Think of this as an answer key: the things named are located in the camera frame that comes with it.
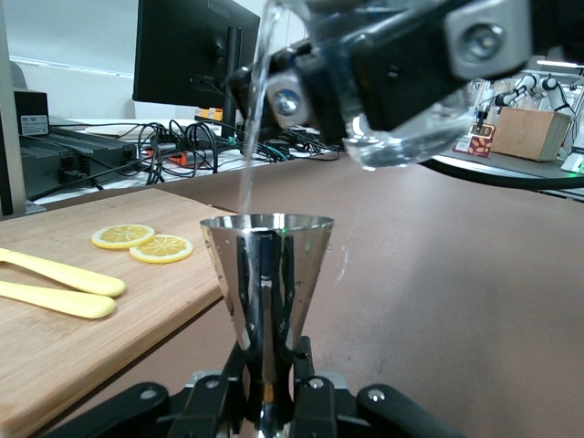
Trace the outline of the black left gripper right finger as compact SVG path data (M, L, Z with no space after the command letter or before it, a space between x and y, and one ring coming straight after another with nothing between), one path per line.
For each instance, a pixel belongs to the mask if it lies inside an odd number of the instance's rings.
M316 373L310 338L294 358L292 437L461 437L401 392L371 384L353 395L342 375Z

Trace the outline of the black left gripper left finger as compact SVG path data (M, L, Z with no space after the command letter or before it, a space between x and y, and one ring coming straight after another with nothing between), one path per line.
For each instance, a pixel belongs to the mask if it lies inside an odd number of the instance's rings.
M46 437L215 437L228 422L228 396L245 364L235 345L221 371L195 373L171 395L158 383L136 384Z

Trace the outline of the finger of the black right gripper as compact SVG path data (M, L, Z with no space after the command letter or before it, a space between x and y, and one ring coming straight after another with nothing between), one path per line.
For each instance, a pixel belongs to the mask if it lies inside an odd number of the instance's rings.
M245 121L251 141L274 139L293 127L317 130L324 142L347 136L339 99L324 58L309 39L279 49L227 76L227 86Z
M441 1L366 27L350 64L370 126L390 131L465 83L509 77L553 47L582 61L582 2Z

